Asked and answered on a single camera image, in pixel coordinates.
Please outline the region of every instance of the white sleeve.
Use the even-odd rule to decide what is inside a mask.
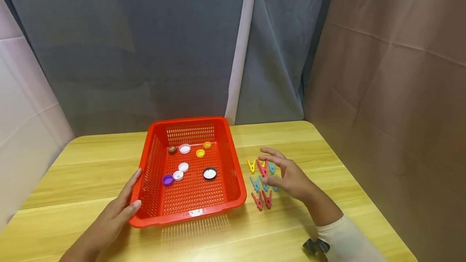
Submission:
[[[319,238],[330,245],[328,262],[386,261],[347,216],[327,226],[318,226]]]

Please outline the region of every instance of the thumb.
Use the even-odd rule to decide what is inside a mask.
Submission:
[[[134,203],[125,207],[120,214],[115,218],[119,224],[126,223],[132,216],[134,216],[141,208],[141,200],[136,200]]]
[[[282,188],[285,186],[285,182],[282,178],[275,176],[266,176],[263,179],[263,183],[266,185]]]

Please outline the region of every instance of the wrist strap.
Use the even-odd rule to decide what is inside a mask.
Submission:
[[[303,244],[304,249],[307,250],[310,254],[315,254],[318,250],[322,253],[327,253],[330,250],[330,245],[327,244],[326,242],[322,241],[321,239],[317,239],[316,241],[313,241],[311,238],[309,238],[304,244]]]

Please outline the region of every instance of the yellow bottle cap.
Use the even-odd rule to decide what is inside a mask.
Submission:
[[[202,158],[205,155],[205,151],[203,149],[197,150],[196,151],[196,156],[198,158]]]

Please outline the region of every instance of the wooden table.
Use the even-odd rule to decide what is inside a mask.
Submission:
[[[248,191],[225,214],[166,226],[127,226],[102,261],[318,261],[301,246],[316,228],[306,208],[273,192],[259,212],[246,160],[260,146],[297,162],[389,261],[416,261],[401,238],[312,124],[305,121],[231,127]],[[68,144],[0,237],[0,261],[57,261],[137,169],[145,133],[79,137]]]

